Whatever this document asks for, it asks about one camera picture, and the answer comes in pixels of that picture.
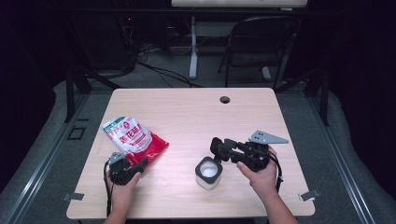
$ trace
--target red package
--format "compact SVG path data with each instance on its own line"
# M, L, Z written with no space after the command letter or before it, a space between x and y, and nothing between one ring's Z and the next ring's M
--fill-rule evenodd
M148 158L148 164L152 163L169 146L134 118L114 118L103 125L103 130L121 152L127 153L125 158L132 166L145 158Z

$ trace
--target gray carpet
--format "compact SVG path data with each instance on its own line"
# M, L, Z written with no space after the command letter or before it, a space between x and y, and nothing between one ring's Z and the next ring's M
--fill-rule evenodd
M212 48L213 40L206 40L200 46L198 61L198 78L193 82L208 88L222 87L224 72L217 73L222 48ZM176 54L172 51L154 50L142 58L146 63L188 76L190 53ZM111 79L125 88L170 88L185 87L179 81L164 77L138 65L124 77ZM54 155L54 163L44 174L42 184L36 186L37 192L33 201L26 204L25 212L20 215L20 223L77 223L66 217L68 202L63 201L65 193L74 192L83 164L96 135L100 120L105 113L111 90L95 80L90 80L93 91L88 97L79 95L80 102L85 102L77 112L68 129L65 128L65 90L64 83L55 88L57 102L51 116L37 138L31 151L26 156L20 169L0 195L0 223L5 223L18 204L18 199L29 179L35 174L35 168L47 156L53 145L59 146L59 153ZM231 85L231 87L259 88L268 84ZM312 217L298 217L300 223L362 223L357 209L350 200L349 192L339 175L331 154L331 146L315 117L310 101L302 94L303 84L291 91L277 95L279 105L288 126L291 139L302 166L305 179L310 189L321 193L315 200L316 213ZM367 202L376 223L396 223L396 203L374 181L370 172L361 163L350 144L349 132L340 105L331 94L329 104L330 130L346 157L347 164L357 184L361 187L363 198ZM56 143L56 137L62 141ZM256 219L265 223L265 218ZM83 220L83 223L102 223L103 220Z

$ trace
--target black chair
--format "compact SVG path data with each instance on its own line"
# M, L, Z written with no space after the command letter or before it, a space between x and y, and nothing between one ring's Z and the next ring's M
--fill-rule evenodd
M219 73L221 67L226 64L225 87L228 87L229 83L230 66L259 69L277 66L276 75L270 80L274 82L274 89L286 43L297 32L297 28L298 22L292 17L250 17L238 22L231 31L218 70Z

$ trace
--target wooden tabletop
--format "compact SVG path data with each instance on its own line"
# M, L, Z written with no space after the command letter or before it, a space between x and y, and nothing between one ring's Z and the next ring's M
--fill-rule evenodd
M222 103L222 96L230 103ZM212 190L201 187L194 172L204 157L213 158L213 137L246 142L257 130L289 140L271 145L285 180L279 194L295 216L314 214L312 202L299 200L308 188L271 89L121 89L113 92L102 125L121 116L136 118L169 143L136 185L129 218L265 217L262 202L234 163L222 163L221 180ZM84 198L70 203L69 218L106 218L103 168L118 150L102 125L75 191Z
M173 7L305 7L307 0L172 0Z

